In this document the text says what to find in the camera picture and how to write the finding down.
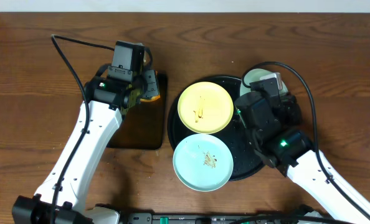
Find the light blue plate front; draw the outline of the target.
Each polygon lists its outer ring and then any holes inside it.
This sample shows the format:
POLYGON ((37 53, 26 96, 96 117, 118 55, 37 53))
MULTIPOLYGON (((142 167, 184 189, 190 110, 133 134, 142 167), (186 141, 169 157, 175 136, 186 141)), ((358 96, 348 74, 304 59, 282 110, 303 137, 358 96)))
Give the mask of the light blue plate front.
POLYGON ((230 149, 219 138, 193 134, 176 146, 173 169, 178 179, 190 189, 211 192, 229 181, 234 160, 230 149))

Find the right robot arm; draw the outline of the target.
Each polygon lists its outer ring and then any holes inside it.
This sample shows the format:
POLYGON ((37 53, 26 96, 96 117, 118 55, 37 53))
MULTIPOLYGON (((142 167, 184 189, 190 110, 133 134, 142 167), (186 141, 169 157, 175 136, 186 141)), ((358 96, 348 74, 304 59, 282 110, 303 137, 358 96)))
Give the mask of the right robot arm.
POLYGON ((334 219, 370 223, 370 202, 297 129, 301 110, 279 73, 247 72, 234 106, 250 147, 266 166, 306 190, 334 219))

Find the yellow plate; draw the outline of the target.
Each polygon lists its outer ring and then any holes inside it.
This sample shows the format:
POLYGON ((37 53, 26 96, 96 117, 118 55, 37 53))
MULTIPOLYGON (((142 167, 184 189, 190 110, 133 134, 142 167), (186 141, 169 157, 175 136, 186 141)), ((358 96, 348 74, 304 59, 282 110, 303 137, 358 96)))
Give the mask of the yellow plate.
POLYGON ((213 134, 224 129, 234 114, 228 91, 216 83, 197 82, 179 96, 177 111, 183 125, 201 134, 213 134))

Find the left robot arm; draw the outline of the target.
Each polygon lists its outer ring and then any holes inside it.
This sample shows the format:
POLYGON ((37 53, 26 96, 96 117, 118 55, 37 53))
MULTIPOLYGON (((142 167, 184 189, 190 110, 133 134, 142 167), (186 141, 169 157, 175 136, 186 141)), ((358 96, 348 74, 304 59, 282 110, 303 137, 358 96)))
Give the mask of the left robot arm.
POLYGON ((153 57, 141 43, 117 41, 113 60, 83 84, 63 51, 57 49, 74 76, 83 101, 74 130, 58 161, 33 197, 18 196, 14 223, 119 223, 120 212, 109 205, 85 208, 89 186, 110 139, 128 110, 159 95, 153 57))

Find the green and orange sponge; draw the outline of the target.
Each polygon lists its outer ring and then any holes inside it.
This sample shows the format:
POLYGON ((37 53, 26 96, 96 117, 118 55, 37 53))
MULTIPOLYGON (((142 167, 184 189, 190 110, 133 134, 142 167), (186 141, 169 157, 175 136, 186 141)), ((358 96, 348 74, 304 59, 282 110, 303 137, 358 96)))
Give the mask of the green and orange sponge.
POLYGON ((158 95, 158 96, 152 96, 151 98, 148 98, 148 99, 142 98, 142 99, 140 99, 140 101, 141 102, 145 102, 145 103, 149 103, 149 102, 156 101, 158 99, 160 99, 160 95, 158 95))

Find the pale green plate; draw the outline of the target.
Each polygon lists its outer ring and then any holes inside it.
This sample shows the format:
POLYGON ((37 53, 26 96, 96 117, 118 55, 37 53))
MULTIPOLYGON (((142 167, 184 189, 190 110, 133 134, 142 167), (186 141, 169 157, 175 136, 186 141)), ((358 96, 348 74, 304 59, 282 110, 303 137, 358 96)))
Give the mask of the pale green plate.
MULTIPOLYGON (((257 82, 257 81, 260 81, 260 77, 262 77, 264 75, 268 75, 270 73, 273 73, 273 72, 268 71, 268 70, 264 70, 264 69, 261 69, 261 68, 256 68, 256 69, 253 69, 253 70, 246 73, 246 75, 244 77, 244 81, 246 82, 246 84, 250 84, 252 82, 257 82)), ((282 81, 282 85, 283 85, 282 90, 279 90, 280 96, 284 96, 288 93, 288 88, 287 88, 286 84, 283 81, 282 81)), ((240 84, 240 90, 239 90, 239 95, 240 96, 248 93, 249 91, 250 91, 249 88, 246 88, 242 83, 240 84)))

